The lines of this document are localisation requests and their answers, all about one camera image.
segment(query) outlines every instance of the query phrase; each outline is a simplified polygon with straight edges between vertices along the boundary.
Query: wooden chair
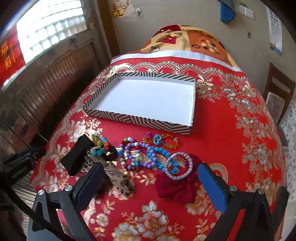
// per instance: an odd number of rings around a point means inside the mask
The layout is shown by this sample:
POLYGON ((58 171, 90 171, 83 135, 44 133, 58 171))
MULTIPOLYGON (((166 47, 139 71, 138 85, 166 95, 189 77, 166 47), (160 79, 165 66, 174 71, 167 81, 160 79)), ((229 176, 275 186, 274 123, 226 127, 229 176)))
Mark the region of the wooden chair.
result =
POLYGON ((279 124, 279 122, 282 120, 282 118, 288 108, 288 105, 289 105, 289 103, 292 99, 293 93, 294 93, 295 85, 296 85, 296 83, 294 81, 290 80, 284 73, 282 73, 276 67, 274 67, 273 63, 270 62, 269 71, 268 71, 268 78, 267 78, 267 83, 266 83, 264 94, 263 94, 263 99, 266 101, 268 92, 272 92, 285 100, 285 104, 284 104, 281 116, 280 116, 277 124, 279 124), (279 82, 281 82, 283 85, 288 87, 290 89, 290 93, 281 89, 275 83, 273 83, 272 82, 273 77, 275 79, 277 79, 279 82))

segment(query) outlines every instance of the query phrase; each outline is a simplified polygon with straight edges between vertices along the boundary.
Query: striped box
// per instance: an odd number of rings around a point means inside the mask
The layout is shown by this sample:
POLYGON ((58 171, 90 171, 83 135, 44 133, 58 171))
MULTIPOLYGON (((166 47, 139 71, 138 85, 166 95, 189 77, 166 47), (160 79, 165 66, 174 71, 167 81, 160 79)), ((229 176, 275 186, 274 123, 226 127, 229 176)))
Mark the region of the striped box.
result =
POLYGON ((105 118, 109 120, 114 121, 120 121, 124 123, 131 123, 136 124, 140 126, 145 127, 151 127, 155 129, 160 129, 164 131, 179 133, 183 135, 189 135, 192 127, 192 123, 190 126, 182 125, 182 124, 176 124, 176 123, 170 123, 167 121, 161 121, 161 120, 155 120, 150 118, 144 118, 134 115, 125 115, 120 113, 114 113, 109 111, 102 111, 102 110, 93 110, 90 109, 91 103, 96 99, 96 97, 105 89, 108 84, 110 84, 117 76, 124 77, 124 76, 133 76, 133 77, 159 77, 159 78, 168 78, 168 79, 174 79, 174 80, 183 80, 188 82, 193 82, 193 105, 195 103, 195 78, 194 77, 188 77, 183 75, 175 75, 175 74, 163 74, 163 73, 149 73, 149 72, 124 72, 124 73, 116 73, 112 75, 110 78, 108 78, 99 88, 98 90, 93 93, 93 95, 89 98, 89 100, 84 104, 83 110, 87 115, 99 117, 99 118, 105 118))

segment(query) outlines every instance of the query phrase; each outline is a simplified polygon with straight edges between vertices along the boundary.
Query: blue charm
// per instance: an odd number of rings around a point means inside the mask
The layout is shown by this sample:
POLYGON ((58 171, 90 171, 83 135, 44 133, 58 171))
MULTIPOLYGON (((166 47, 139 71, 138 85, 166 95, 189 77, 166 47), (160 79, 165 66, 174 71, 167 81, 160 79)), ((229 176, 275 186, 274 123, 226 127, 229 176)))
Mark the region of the blue charm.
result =
POLYGON ((159 134, 156 134, 153 137, 153 143, 154 143, 154 145, 159 145, 161 143, 161 140, 162 140, 162 136, 159 135, 159 134))

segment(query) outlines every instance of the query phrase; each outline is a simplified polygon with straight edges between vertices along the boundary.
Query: white wall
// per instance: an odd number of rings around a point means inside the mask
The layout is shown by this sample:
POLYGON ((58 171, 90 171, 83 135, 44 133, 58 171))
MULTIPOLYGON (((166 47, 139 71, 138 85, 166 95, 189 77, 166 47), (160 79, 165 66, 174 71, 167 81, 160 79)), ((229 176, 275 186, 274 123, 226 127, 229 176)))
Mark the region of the white wall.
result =
POLYGON ((141 8, 122 18, 113 18, 121 53, 140 49, 160 28, 172 24, 201 27, 215 35, 238 66, 261 93, 266 84, 269 62, 296 81, 296 43, 282 24, 283 54, 269 47, 268 20, 260 0, 243 0, 254 11, 255 20, 239 13, 228 24, 220 21, 218 0, 131 0, 141 8))

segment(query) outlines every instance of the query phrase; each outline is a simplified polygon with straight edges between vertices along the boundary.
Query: metal screw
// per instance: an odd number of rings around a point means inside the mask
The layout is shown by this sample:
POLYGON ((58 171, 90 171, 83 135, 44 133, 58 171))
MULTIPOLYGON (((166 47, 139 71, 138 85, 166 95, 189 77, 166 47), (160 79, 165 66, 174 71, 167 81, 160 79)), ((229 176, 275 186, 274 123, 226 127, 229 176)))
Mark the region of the metal screw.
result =
POLYGON ((229 188, 233 192, 237 191, 237 187, 235 185, 231 185, 229 188))
POLYGON ((65 191, 67 191, 67 192, 68 192, 68 191, 71 191, 72 188, 73 188, 73 187, 72 187, 71 185, 68 185, 68 186, 65 187, 65 191))
POLYGON ((258 190, 258 192, 259 192, 260 194, 264 194, 264 190, 263 190, 263 189, 258 188, 257 190, 258 190))
POLYGON ((38 191, 38 195, 42 195, 43 193, 44 193, 44 190, 43 189, 41 189, 41 190, 38 191))

